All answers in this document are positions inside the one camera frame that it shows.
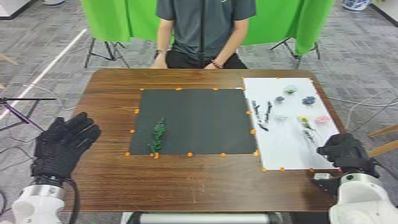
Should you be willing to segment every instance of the black mat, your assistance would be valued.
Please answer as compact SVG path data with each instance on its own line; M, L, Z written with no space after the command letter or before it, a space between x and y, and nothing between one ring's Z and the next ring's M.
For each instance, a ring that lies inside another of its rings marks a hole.
M131 154L149 154L152 128L165 118L160 154L248 154L256 151L241 90L147 90L135 120Z

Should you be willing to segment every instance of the wooden table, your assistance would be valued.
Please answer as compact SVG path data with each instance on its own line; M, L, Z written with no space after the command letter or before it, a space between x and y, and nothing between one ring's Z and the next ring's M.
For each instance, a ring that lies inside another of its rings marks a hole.
M140 102L140 88L236 88L241 77L307 77L341 121L314 75L279 70L103 69L87 86L76 112L94 118L103 134L73 177L81 211L266 212L327 211L334 201L311 184L309 171L261 170L252 155L124 156Z

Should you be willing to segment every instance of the white paper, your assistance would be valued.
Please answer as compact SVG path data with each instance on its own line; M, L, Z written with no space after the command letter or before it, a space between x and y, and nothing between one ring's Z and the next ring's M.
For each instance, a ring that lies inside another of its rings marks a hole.
M293 85L298 89L293 95L284 93L284 88ZM284 102L275 103L275 98L282 96ZM311 106L302 104L302 99L312 96L316 103ZM314 122L319 116L328 116L327 108L316 93L312 81L307 78L245 78L245 97L252 111L252 125L256 128L256 139L261 154L261 162L266 170L296 169L332 169L332 164L316 153L316 148L325 145L328 137L337 134L337 128L330 121L325 124ZM252 101L261 105L261 120L272 102L268 132L259 128L254 114ZM277 121L275 116L288 117L286 121ZM309 117L309 125L316 131L309 131L314 143L309 141L298 120L298 116Z

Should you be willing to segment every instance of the gray t-shirt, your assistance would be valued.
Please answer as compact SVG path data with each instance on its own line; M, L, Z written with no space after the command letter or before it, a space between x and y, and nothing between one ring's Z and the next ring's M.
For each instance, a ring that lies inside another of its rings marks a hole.
M172 50L199 60L200 0L158 0L156 15L174 20ZM225 46L232 22L256 15L256 0L206 0L204 58L211 60Z

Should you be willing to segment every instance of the person's arm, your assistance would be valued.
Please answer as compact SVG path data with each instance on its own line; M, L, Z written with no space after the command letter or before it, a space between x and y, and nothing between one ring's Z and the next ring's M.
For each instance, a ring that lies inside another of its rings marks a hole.
M174 21L160 19L158 38L156 38L158 56L156 56L154 63L151 66L151 68L158 68L158 69L167 68L165 54L167 54L167 49L168 49L168 45L170 45L172 28L174 28Z
M224 63L227 62L227 59L231 58L236 49L241 45L241 42L245 40L245 35L247 35L247 30L248 30L248 19L243 19L240 21L234 21L234 31L232 35L229 37L224 49L220 51L220 54L215 58L215 63L224 66ZM213 63L206 66L206 69L216 69Z

